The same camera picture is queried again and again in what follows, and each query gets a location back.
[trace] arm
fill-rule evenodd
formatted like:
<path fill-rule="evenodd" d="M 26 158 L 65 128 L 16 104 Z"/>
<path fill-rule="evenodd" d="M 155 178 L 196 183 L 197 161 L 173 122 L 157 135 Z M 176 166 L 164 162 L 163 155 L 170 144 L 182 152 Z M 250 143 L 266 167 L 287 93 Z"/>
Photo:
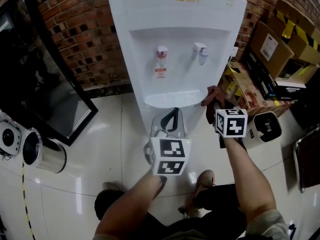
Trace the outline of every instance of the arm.
<path fill-rule="evenodd" d="M 247 224 L 258 215 L 276 209 L 270 184 L 249 157 L 246 150 L 234 139 L 224 139 L 233 171 L 236 194 Z"/>
<path fill-rule="evenodd" d="M 127 238 L 144 220 L 161 179 L 148 171 L 128 192 L 105 212 L 95 234 Z"/>

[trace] wall outlet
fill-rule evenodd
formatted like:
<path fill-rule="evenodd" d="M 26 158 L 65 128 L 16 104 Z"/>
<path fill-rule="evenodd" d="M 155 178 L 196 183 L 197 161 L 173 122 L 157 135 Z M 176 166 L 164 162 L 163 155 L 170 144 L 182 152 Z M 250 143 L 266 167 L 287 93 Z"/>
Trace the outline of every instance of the wall outlet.
<path fill-rule="evenodd" d="M 231 54 L 230 54 L 230 57 L 233 58 L 237 55 L 237 52 L 238 52 L 238 47 L 233 47 L 232 50 L 231 50 Z"/>

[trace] sneaker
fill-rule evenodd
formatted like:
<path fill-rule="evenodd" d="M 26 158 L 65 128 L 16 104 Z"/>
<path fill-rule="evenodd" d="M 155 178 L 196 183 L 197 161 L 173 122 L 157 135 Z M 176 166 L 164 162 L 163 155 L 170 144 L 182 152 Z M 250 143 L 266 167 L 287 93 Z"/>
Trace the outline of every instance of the sneaker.
<path fill-rule="evenodd" d="M 112 182 L 104 182 L 102 183 L 102 189 L 103 190 L 115 190 L 115 191 L 122 191 L 120 187 L 118 187 L 116 184 Z"/>
<path fill-rule="evenodd" d="M 194 205 L 193 199 L 198 195 L 202 190 L 206 190 L 215 185 L 215 173 L 212 170 L 205 170 L 202 172 L 198 179 L 196 180 L 196 190 L 192 193 L 185 201 L 185 209 L 188 213 L 192 212 L 194 209 L 198 209 Z"/>

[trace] brick wall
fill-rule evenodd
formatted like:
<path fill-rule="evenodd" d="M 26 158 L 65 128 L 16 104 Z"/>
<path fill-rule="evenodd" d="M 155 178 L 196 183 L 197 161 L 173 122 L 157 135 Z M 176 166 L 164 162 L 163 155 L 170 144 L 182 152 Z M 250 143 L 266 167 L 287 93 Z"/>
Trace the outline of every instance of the brick wall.
<path fill-rule="evenodd" d="M 6 0 L 0 0 L 0 6 Z M 108 0 L 37 0 L 45 24 L 76 79 L 84 87 L 129 82 Z M 236 46 L 240 60 L 259 20 L 277 0 L 247 0 Z M 320 27 L 320 0 L 288 0 Z"/>
<path fill-rule="evenodd" d="M 37 1 L 53 41 L 82 87 L 130 82 L 108 0 Z"/>

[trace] water dispenser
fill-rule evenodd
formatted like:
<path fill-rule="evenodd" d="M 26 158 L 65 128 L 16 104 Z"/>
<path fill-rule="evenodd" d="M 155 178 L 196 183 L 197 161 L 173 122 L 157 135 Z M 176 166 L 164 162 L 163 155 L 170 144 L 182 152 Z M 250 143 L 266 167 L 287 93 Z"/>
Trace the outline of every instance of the water dispenser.
<path fill-rule="evenodd" d="M 217 85 L 235 44 L 245 0 L 109 0 L 147 134 L 179 108 L 186 134 L 197 125 L 207 87 Z"/>

